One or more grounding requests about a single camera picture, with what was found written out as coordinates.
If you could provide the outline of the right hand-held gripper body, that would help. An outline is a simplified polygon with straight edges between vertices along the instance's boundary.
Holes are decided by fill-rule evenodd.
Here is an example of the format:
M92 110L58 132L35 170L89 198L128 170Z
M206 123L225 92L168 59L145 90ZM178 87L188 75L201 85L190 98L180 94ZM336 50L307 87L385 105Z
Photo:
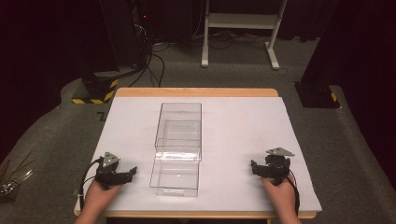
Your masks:
M274 173L273 183L277 186L290 174L290 157L295 154L283 147L276 147L266 151L264 158L268 168Z

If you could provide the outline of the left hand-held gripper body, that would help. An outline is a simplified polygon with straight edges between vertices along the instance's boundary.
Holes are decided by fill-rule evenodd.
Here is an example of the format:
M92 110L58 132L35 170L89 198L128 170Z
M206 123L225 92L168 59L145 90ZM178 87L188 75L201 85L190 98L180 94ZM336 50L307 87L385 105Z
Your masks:
M106 152L100 158L99 166L96 169L95 180L104 188L110 189L113 186L125 184L129 181L128 173L118 173L117 168L120 158L110 152Z

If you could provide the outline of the clear plastic drawer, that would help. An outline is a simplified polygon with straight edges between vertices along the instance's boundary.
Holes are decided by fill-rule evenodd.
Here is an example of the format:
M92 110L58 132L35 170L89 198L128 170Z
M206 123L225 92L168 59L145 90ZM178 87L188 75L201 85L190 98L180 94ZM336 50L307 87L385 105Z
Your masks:
M158 196L197 197L201 149L199 147L159 147L149 186Z

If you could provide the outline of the clear plastic drawer case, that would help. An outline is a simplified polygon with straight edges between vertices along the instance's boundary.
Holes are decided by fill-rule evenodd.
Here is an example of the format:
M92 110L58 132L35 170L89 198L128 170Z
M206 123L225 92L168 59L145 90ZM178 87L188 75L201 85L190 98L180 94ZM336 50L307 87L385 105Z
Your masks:
M155 149L165 160L199 161L202 158L202 104L162 103Z

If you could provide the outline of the person's left hand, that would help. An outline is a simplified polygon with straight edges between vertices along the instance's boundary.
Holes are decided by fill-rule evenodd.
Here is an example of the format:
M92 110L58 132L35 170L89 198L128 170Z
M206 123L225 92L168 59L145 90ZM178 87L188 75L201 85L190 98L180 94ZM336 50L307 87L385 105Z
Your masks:
M110 205L121 189L122 185L104 189L100 183L93 180L86 193L82 213L98 217Z

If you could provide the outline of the person's right hand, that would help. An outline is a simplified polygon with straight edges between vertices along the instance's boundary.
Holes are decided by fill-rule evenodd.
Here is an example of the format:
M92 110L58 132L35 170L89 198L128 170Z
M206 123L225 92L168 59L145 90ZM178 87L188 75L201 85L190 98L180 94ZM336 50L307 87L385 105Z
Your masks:
M261 181L277 212L277 215L279 213L290 213L291 211L296 213L295 193L292 184L288 180L285 180L277 186L275 186L268 178L262 177Z

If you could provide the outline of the black base with yellow tape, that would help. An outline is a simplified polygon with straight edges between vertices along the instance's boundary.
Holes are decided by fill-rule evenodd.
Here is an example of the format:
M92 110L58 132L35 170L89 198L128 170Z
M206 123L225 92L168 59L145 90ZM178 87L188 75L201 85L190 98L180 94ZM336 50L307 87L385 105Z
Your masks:
M295 82L294 88L306 108L340 108L337 96L329 87L316 90L313 86Z

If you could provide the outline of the black base with striped tape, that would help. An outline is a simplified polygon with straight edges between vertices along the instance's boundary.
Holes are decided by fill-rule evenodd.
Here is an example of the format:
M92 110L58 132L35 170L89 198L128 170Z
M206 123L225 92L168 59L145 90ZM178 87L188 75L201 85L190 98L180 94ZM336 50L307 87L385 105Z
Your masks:
M106 104L113 96L118 82L114 77L97 77L92 72L83 73L72 96L72 102L77 105Z

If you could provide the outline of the dark equipment with red light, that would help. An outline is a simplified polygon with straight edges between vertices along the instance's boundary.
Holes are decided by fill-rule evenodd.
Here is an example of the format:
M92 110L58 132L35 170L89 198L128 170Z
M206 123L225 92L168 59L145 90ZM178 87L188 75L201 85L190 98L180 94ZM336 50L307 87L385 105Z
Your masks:
M134 38L137 44L139 65L145 66L152 46L152 29L146 0L127 0L130 9Z

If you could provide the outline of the white metal stand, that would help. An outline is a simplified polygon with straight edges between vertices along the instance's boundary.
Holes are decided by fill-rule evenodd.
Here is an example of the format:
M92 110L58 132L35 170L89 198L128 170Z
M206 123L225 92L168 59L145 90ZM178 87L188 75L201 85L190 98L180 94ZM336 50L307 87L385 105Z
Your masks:
M281 0L279 10L274 15L261 14L235 14L235 13L212 13L209 9L210 0L205 0L205 26L204 41L202 49L201 66L209 65L208 35L210 28L235 28L235 29L257 29L271 30L270 40L264 43L270 63L274 70L279 70L280 65L274 51L274 44L280 24L283 19L288 0Z

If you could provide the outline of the dark curtain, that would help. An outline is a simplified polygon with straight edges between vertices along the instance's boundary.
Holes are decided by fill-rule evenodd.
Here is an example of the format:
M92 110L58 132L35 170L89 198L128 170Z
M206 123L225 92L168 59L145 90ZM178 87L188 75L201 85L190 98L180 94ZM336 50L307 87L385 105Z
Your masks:
M109 55L100 0L0 0L0 161Z
M396 0L338 0L301 83L314 95L342 88L396 187Z

